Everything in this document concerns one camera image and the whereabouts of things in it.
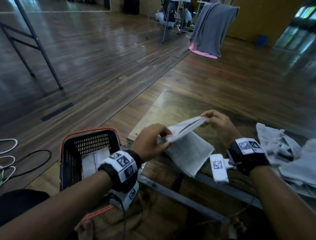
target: gray towel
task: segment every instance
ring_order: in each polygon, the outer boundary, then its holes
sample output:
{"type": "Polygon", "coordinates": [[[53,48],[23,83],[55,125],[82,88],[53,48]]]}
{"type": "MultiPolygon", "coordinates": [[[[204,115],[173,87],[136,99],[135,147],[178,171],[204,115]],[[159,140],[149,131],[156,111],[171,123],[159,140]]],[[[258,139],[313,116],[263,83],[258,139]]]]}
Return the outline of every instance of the gray towel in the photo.
{"type": "Polygon", "coordinates": [[[206,3],[197,19],[190,40],[200,52],[221,56],[219,46],[227,28],[238,14],[239,7],[220,3],[206,3]]]}

